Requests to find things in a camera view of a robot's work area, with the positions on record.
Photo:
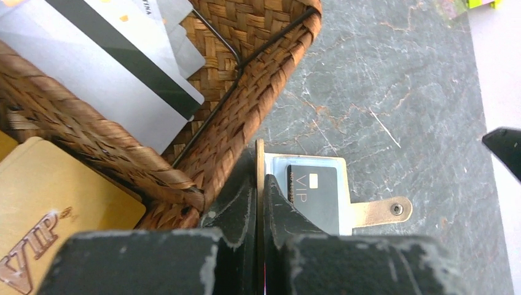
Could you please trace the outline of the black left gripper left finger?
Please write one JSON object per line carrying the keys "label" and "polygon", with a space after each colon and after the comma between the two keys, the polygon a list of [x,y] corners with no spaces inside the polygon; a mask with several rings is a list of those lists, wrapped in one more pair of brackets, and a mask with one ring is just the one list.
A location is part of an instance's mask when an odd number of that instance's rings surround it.
{"label": "black left gripper left finger", "polygon": [[256,178],[236,171],[201,226],[81,232],[39,294],[255,294]]}

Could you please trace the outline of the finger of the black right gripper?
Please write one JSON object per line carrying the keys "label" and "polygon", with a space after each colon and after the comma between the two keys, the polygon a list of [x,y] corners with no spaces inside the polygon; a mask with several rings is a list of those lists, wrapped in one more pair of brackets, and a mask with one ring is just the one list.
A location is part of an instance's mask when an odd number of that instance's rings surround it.
{"label": "finger of the black right gripper", "polygon": [[482,137],[482,143],[520,181],[520,129],[496,128]]}

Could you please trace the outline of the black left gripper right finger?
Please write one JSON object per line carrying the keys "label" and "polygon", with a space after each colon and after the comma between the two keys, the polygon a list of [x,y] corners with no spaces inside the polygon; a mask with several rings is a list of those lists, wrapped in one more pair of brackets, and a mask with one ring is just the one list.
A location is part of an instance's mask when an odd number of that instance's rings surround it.
{"label": "black left gripper right finger", "polygon": [[329,235],[264,180],[267,294],[467,294],[449,252],[419,235]]}

